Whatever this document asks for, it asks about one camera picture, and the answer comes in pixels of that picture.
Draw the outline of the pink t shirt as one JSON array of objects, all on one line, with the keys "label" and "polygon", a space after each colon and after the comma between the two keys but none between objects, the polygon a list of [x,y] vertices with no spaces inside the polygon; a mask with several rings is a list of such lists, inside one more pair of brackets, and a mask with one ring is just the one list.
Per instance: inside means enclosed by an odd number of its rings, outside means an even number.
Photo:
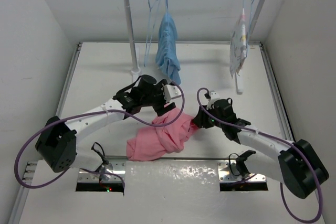
[{"label": "pink t shirt", "polygon": [[127,140],[127,158],[131,161],[153,161],[167,153],[181,152],[184,143],[198,130],[192,119],[192,116],[181,113],[168,126],[139,129],[134,138]]}]

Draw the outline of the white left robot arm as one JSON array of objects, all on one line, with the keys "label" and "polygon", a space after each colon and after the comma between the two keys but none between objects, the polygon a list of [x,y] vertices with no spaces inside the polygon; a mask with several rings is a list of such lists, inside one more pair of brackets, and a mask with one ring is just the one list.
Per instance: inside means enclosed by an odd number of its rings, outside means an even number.
[{"label": "white left robot arm", "polygon": [[180,89],[163,79],[160,82],[142,75],[129,86],[119,90],[102,105],[87,111],[83,117],[61,121],[57,116],[50,118],[35,145],[55,173],[69,168],[83,168],[95,172],[105,162],[101,154],[86,150],[80,142],[99,129],[152,107],[158,116],[175,108],[173,99],[181,97]]}]

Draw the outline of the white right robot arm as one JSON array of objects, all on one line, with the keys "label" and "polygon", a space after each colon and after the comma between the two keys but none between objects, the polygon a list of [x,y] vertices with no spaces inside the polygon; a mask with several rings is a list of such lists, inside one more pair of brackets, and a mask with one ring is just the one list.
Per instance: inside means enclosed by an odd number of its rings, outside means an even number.
[{"label": "white right robot arm", "polygon": [[231,99],[199,106],[193,123],[200,129],[218,127],[230,141],[249,147],[236,158],[237,176],[263,174],[286,185],[301,199],[329,179],[327,169],[308,141],[281,142],[267,137],[250,122],[236,116]]}]

